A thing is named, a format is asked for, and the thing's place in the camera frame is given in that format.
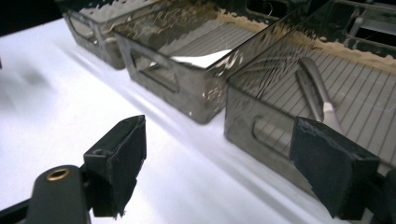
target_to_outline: white table surface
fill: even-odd
[[[64,20],[0,37],[0,210],[35,178],[144,114],[148,158],[123,218],[92,223],[339,223],[228,142],[224,111],[200,125],[78,46]]]

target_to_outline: dark background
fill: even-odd
[[[54,0],[0,0],[0,36],[61,17]]]

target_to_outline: metal tray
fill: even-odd
[[[396,27],[395,10],[331,1],[229,79],[225,136],[310,194],[289,161],[294,118],[315,119],[295,76],[301,57],[318,66],[345,136],[380,158],[379,173],[396,167],[396,48],[356,35],[360,18]]]
[[[155,0],[55,0],[76,42],[114,68],[125,64],[111,29]]]
[[[208,123],[225,106],[226,77],[275,43],[308,7],[279,2],[287,6],[281,20],[248,9],[247,1],[164,0],[114,31],[132,80]],[[224,50],[206,66],[173,60]]]

